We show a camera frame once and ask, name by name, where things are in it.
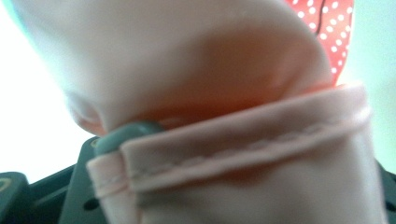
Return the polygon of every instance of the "red polka dot fabric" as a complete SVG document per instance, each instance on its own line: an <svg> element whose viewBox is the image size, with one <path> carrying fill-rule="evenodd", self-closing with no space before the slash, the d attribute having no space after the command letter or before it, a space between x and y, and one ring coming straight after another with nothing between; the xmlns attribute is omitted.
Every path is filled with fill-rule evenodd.
<svg viewBox="0 0 396 224"><path fill-rule="evenodd" d="M326 49L334 83L347 59L353 0L286 0Z"/></svg>

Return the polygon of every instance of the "light pink cloth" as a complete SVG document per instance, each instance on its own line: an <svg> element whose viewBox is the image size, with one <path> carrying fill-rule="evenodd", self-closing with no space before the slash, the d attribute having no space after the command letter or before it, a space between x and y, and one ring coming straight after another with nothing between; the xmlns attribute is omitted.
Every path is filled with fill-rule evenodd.
<svg viewBox="0 0 396 224"><path fill-rule="evenodd" d="M362 85L131 140L88 168L109 223L387 223Z"/></svg>

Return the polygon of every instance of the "red fabric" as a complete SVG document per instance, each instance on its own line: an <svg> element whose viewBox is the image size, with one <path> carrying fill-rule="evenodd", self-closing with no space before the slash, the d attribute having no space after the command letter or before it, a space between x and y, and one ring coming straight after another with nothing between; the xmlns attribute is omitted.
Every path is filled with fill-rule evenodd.
<svg viewBox="0 0 396 224"><path fill-rule="evenodd" d="M326 49L335 83L347 59L353 0L286 1L317 35L319 42Z"/></svg>

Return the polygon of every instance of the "white polka dot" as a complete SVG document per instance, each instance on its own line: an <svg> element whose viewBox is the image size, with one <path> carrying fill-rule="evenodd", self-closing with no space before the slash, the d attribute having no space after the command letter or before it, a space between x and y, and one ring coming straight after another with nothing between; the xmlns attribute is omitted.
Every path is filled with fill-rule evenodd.
<svg viewBox="0 0 396 224"><path fill-rule="evenodd" d="M327 32L331 33L334 31L334 28L332 28L331 26L326 27Z"/></svg>
<svg viewBox="0 0 396 224"><path fill-rule="evenodd" d="M311 23L309 23L309 27L311 29L315 29L315 28L317 28L317 25L314 22L311 22Z"/></svg>
<svg viewBox="0 0 396 224"><path fill-rule="evenodd" d="M338 8L338 2L333 2L332 3L332 8Z"/></svg>
<svg viewBox="0 0 396 224"><path fill-rule="evenodd" d="M314 7L309 8L309 13L315 14L315 12L317 12L317 10Z"/></svg>
<svg viewBox="0 0 396 224"><path fill-rule="evenodd" d="M298 17L303 18L305 16L305 13L303 11L301 11L297 15L298 15Z"/></svg>
<svg viewBox="0 0 396 224"><path fill-rule="evenodd" d="M326 34L321 34L320 35L320 39L327 39L327 35Z"/></svg>

